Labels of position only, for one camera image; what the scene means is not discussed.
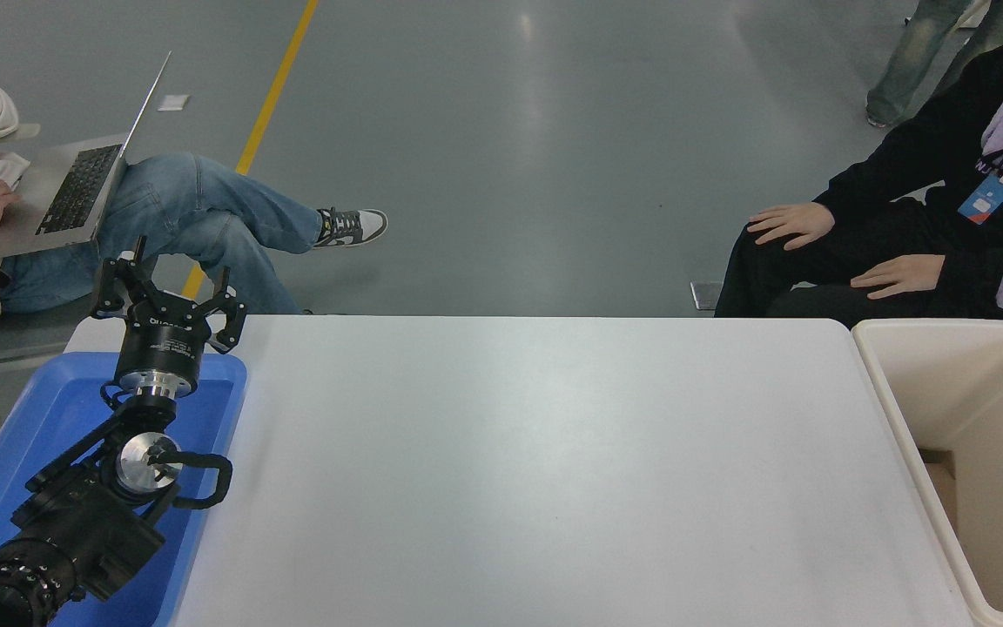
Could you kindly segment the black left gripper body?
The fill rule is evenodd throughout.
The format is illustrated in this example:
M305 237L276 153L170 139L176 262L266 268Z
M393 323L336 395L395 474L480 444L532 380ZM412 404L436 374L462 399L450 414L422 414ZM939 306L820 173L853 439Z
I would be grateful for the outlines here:
M162 372L198 377L210 326L191 300L160 294L131 303L116 376Z

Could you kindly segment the person's left hand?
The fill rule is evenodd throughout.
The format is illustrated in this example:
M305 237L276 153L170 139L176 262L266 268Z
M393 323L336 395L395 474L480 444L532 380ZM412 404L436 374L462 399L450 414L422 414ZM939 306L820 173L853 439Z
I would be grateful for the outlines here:
M849 286L867 290L869 300L932 291L939 284L945 259L943 254L899 255L856 275Z

